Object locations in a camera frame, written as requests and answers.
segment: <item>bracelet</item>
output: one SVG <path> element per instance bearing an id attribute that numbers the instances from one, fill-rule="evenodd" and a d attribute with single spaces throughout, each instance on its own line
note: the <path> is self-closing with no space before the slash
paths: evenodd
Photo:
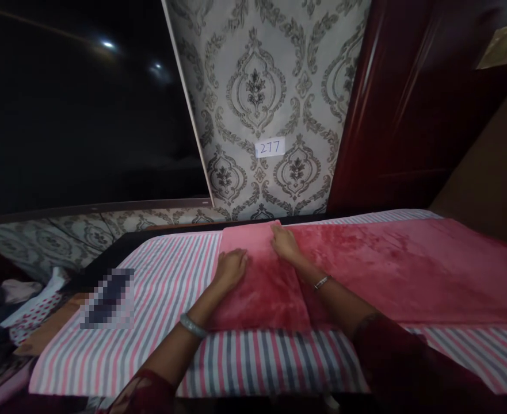
<path id="1" fill-rule="evenodd" d="M 324 285 L 328 279 L 330 279 L 329 276 L 326 276 L 324 277 L 320 282 L 318 282 L 316 285 L 315 285 L 315 290 L 319 290 L 321 288 L 322 285 Z"/>
<path id="2" fill-rule="evenodd" d="M 198 338 L 204 339 L 207 336 L 207 331 L 200 328 L 198 325 L 192 322 L 192 319 L 190 319 L 186 313 L 183 313 L 180 316 L 180 323 L 182 324 L 183 327 L 185 327 L 188 331 L 196 335 Z"/>

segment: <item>striped bedsheet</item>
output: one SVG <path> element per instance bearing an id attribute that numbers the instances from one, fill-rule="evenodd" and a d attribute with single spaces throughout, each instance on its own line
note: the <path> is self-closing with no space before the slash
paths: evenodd
<path id="1" fill-rule="evenodd" d="M 438 219 L 425 210 L 392 210 L 320 222 Z M 135 269 L 134 329 L 80 329 L 75 315 L 50 342 L 29 391 L 114 397 L 207 287 L 220 232 L 148 240 L 119 268 Z M 430 346 L 507 393 L 507 329 L 406 327 Z M 368 392 L 359 362 L 339 332 L 219 332 L 204 340 L 177 395 L 217 397 L 290 392 Z"/>

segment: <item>wooden door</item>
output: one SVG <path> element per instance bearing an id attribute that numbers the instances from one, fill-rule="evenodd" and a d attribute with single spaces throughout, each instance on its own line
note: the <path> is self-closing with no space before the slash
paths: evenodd
<path id="1" fill-rule="evenodd" d="M 507 0 L 372 0 L 328 212 L 425 208 L 507 96 Z"/>

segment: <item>pink fleece blanket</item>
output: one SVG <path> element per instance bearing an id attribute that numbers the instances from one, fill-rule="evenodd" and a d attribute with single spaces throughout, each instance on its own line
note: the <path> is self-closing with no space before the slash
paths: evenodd
<path id="1" fill-rule="evenodd" d="M 270 246 L 270 225 L 223 231 L 219 251 L 247 248 L 250 265 L 213 330 L 334 328 L 314 292 Z M 302 251 L 404 324 L 507 324 L 507 244 L 454 220 L 291 226 Z"/>
<path id="2" fill-rule="evenodd" d="M 307 307 L 295 270 L 274 252 L 270 223 L 227 227 L 219 252 L 247 249 L 246 274 L 215 312 L 212 331 L 273 328 L 310 330 Z"/>
<path id="3" fill-rule="evenodd" d="M 507 324 L 507 244 L 455 220 L 289 227 L 302 251 L 397 322 Z M 332 321 L 302 286 L 314 328 Z"/>

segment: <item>wallpaper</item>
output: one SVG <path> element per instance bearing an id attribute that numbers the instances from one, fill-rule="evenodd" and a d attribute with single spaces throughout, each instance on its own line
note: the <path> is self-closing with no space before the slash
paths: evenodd
<path id="1" fill-rule="evenodd" d="M 45 282 L 149 225 L 324 212 L 369 0 L 167 0 L 215 208 L 0 225 L 0 253 Z M 257 159 L 258 140 L 286 153 Z"/>

